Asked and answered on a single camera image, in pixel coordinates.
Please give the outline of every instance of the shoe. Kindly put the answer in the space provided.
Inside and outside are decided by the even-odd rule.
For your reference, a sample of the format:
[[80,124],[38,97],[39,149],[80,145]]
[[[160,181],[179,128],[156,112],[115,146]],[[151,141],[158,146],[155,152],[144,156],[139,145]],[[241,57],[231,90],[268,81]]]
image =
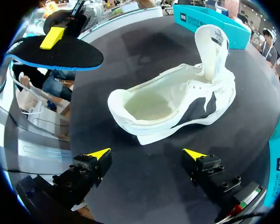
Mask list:
[[204,25],[195,32],[202,63],[181,64],[108,98],[116,123],[141,145],[162,140],[189,124],[211,125],[233,102],[234,75],[225,68],[229,40],[222,29]]

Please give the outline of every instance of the black round table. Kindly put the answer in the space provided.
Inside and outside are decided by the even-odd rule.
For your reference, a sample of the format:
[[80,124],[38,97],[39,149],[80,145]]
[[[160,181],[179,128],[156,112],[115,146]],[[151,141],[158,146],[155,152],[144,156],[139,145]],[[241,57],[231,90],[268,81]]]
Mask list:
[[218,121],[186,126],[169,138],[141,146],[115,125],[107,98],[115,89],[143,83],[181,63],[200,63],[194,34],[166,16],[122,27],[92,44],[105,59],[96,70],[77,72],[70,139],[73,156],[112,149],[110,170],[85,198],[97,221],[213,224],[219,208],[182,169],[183,148],[214,153],[230,175],[242,176],[243,185],[253,180],[267,186],[267,141],[280,114],[280,86],[252,46],[230,50],[226,68],[236,77],[237,95]]

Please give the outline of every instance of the machine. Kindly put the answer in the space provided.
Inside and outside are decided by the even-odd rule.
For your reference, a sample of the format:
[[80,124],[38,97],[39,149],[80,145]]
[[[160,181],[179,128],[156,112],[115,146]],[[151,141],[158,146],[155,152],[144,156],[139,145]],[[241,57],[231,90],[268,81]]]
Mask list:
[[[68,170],[53,176],[53,186],[40,176],[34,179],[28,176],[17,183],[16,190],[37,221],[98,224],[72,208],[82,202],[94,185],[99,186],[111,163],[109,148],[88,155],[80,154]],[[266,188],[255,182],[242,187],[241,177],[229,178],[220,158],[183,149],[181,165],[192,182],[221,208],[216,224],[249,224],[250,218],[265,216],[265,213],[253,211],[264,198]]]

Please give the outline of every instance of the shoe tongue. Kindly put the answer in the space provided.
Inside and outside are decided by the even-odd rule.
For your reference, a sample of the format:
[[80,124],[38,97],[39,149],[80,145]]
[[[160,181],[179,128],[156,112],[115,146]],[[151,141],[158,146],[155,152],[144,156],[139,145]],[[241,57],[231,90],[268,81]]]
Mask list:
[[229,40],[224,31],[215,25],[204,25],[195,32],[195,43],[202,61],[205,77],[218,79],[225,68]]

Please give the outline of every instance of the teal sign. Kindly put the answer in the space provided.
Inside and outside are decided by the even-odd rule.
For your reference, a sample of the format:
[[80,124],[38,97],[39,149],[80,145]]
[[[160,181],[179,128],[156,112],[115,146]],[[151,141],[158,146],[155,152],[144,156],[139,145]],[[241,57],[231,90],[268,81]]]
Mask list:
[[280,194],[280,118],[269,140],[270,146],[270,177],[265,201],[266,207],[271,207]]
[[226,15],[210,8],[188,5],[173,5],[175,23],[196,32],[197,28],[206,24],[220,27],[227,35],[230,49],[245,49],[251,33],[239,23]]

